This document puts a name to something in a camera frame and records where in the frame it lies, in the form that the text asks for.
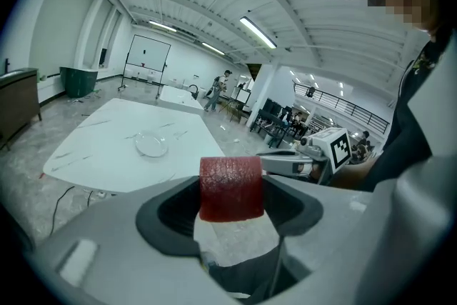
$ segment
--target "black cable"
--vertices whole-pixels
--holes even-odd
[[[51,236],[52,233],[54,232],[54,222],[56,221],[56,212],[57,212],[57,206],[59,205],[59,201],[66,195],[66,192],[68,192],[72,188],[74,188],[74,186],[71,186],[69,189],[67,189],[65,191],[65,193],[62,194],[56,202],[56,208],[54,209],[54,213],[52,214],[52,228],[51,228],[51,233],[49,233],[49,236]]]
[[[89,198],[87,199],[87,207],[89,207],[89,201],[91,200],[92,192],[94,192],[94,191],[91,191],[91,193],[89,194]]]

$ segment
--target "clear plate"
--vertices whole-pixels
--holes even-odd
[[[148,130],[140,131],[136,135],[135,144],[141,153],[155,158],[164,155],[168,150],[165,138]]]

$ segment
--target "railing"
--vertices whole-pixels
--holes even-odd
[[[304,86],[297,83],[293,83],[293,88],[295,93],[299,96],[306,96],[309,90],[309,86]],[[349,116],[362,121],[370,127],[373,127],[375,130],[381,132],[382,134],[386,132],[387,126],[389,125],[386,120],[375,114],[372,114],[370,111],[367,111],[366,109],[363,109],[362,107],[359,107],[345,99],[338,98],[333,94],[326,93],[325,91],[315,90],[312,99],[314,101],[325,104],[330,108],[334,108],[344,114],[348,114]]]

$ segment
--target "red sponge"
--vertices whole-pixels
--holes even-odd
[[[201,158],[200,192],[202,220],[227,222],[262,216],[260,157]]]

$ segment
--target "white table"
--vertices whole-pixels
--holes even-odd
[[[177,89],[168,85],[162,88],[157,104],[160,107],[175,109],[177,111],[189,112],[200,116],[204,115],[203,107],[192,98],[190,91]]]
[[[153,130],[168,143],[159,158],[144,156],[135,135]],[[196,114],[114,98],[83,121],[44,164],[57,179],[107,192],[130,192],[199,175],[200,158],[224,156]]]

